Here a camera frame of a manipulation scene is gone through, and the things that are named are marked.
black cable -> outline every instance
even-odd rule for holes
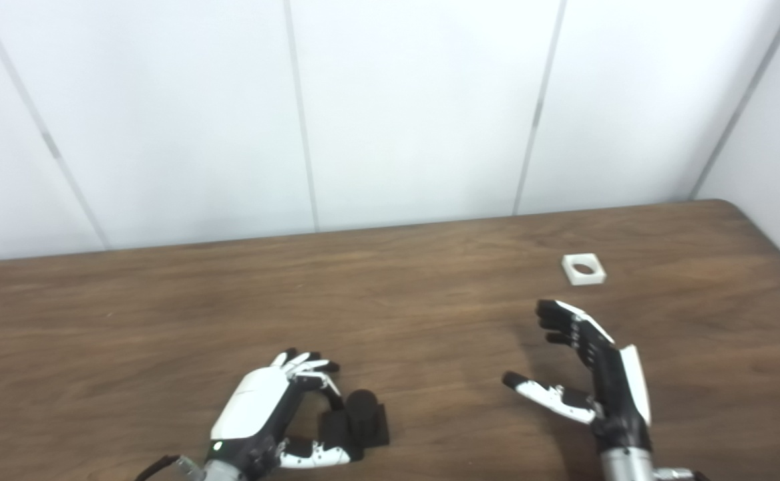
[[[162,456],[162,459],[152,463],[149,466],[149,468],[146,468],[144,471],[141,471],[138,477],[134,478],[134,481],[146,481],[147,478],[163,470],[164,468],[167,468],[167,466],[172,465],[178,459],[179,456]]]

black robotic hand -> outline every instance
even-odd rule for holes
[[[652,416],[646,380],[635,346],[616,348],[613,338],[583,310],[560,301],[539,301],[546,340],[573,348],[592,372],[594,395],[533,381],[507,371],[503,383],[557,414],[589,424],[609,481],[704,479],[684,468],[654,469],[648,435]]]

white square block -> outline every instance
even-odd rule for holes
[[[574,265],[585,265],[592,270],[591,274],[577,271]],[[592,253],[586,255],[564,255],[562,257],[562,268],[565,270],[565,276],[572,286],[588,286],[589,284],[601,284],[606,280],[606,271],[601,265],[598,256]]]

black cylinder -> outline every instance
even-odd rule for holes
[[[345,413],[351,435],[358,442],[365,442],[378,435],[381,420],[378,416],[378,399],[372,391],[358,389],[345,401]]]

robot fingertip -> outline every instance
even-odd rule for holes
[[[518,374],[514,371],[506,371],[503,374],[503,384],[511,387],[512,389],[516,389],[518,386],[521,386],[521,384],[526,383],[529,380],[530,378],[526,377],[526,375]]]

